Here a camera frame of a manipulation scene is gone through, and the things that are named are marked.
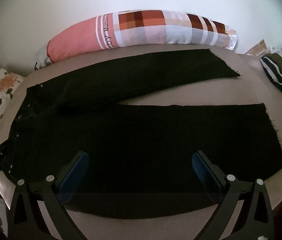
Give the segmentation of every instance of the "plaid pillow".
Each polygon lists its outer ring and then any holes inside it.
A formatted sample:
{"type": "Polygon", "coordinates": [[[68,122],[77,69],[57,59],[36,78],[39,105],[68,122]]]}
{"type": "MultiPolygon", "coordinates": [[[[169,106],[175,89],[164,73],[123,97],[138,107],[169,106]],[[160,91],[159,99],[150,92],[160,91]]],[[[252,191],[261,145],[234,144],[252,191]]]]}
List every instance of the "plaid pillow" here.
{"type": "Polygon", "coordinates": [[[100,15],[67,28],[36,55],[35,69],[75,55],[142,44],[203,44],[234,49],[236,32],[189,13],[137,10],[100,15]]]}

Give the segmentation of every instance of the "beige bed sheet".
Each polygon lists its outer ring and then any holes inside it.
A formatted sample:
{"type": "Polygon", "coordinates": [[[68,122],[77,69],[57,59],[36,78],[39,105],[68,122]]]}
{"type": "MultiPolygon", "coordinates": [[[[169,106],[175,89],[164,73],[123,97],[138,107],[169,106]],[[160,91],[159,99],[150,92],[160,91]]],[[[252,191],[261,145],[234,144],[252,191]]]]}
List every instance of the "beige bed sheet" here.
{"type": "MultiPolygon", "coordinates": [[[[206,49],[222,58],[241,76],[232,79],[215,79],[158,91],[139,98],[125,100],[133,105],[244,105],[264,103],[273,122],[282,147],[282,93],[266,77],[260,62],[254,56],[237,55],[232,51],[202,45],[143,45],[104,50],[79,55],[31,73],[19,86],[8,104],[0,122],[0,143],[8,138],[11,123],[25,97],[26,88],[45,82],[55,76],[113,58],[139,55],[156,51],[206,49]]],[[[282,169],[267,179],[272,208],[282,201],[282,169]]],[[[15,186],[0,172],[0,193],[10,207],[15,186]]],[[[223,236],[228,235],[237,219],[242,203],[238,203],[223,236]]],[[[51,234],[60,239],[48,213],[41,208],[51,234]]],[[[88,239],[193,239],[208,221],[216,206],[206,209],[148,220],[115,220],[90,214],[69,211],[70,216],[88,239]]]]}

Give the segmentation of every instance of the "round metal joint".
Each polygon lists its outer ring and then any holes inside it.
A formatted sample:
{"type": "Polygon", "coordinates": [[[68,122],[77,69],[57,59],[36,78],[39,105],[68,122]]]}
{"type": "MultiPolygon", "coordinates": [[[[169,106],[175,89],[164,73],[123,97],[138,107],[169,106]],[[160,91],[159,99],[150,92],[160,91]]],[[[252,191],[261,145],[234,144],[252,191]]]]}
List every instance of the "round metal joint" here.
{"type": "Polygon", "coordinates": [[[259,185],[263,185],[263,184],[264,184],[263,180],[261,180],[261,179],[257,179],[256,182],[257,182],[257,184],[259,184],[259,185]]]}
{"type": "Polygon", "coordinates": [[[226,178],[227,178],[229,181],[235,181],[235,176],[232,175],[232,174],[229,174],[228,176],[226,176],[226,178]]]}
{"type": "Polygon", "coordinates": [[[46,181],[51,182],[54,180],[54,176],[53,175],[49,175],[48,177],[46,177],[46,181]]]}
{"type": "Polygon", "coordinates": [[[23,185],[23,184],[24,184],[24,180],[23,180],[23,179],[20,179],[20,180],[18,181],[18,185],[21,186],[21,185],[23,185]]]}

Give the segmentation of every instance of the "pink pillow section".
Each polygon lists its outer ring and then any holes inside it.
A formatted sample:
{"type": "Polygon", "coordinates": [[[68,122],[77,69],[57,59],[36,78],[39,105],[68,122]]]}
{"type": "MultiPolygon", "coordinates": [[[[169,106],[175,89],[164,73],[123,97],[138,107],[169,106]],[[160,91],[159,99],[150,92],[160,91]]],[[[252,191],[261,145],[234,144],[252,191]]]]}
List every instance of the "pink pillow section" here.
{"type": "Polygon", "coordinates": [[[67,28],[36,54],[35,69],[103,49],[143,44],[203,44],[234,49],[236,32],[194,14],[136,10],[100,15],[67,28]]]}

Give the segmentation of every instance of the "blue gripper pad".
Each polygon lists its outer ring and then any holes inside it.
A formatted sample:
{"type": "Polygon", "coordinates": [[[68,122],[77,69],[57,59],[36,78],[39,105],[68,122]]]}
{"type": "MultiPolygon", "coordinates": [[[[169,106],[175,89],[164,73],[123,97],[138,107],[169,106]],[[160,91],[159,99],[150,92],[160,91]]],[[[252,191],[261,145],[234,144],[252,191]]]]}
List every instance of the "blue gripper pad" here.
{"type": "Polygon", "coordinates": [[[89,155],[83,152],[59,186],[58,200],[61,204],[71,200],[83,175],[88,169],[88,165],[89,155]]]}
{"type": "Polygon", "coordinates": [[[221,203],[224,195],[222,185],[198,153],[192,155],[192,167],[208,193],[211,201],[221,203]]]}

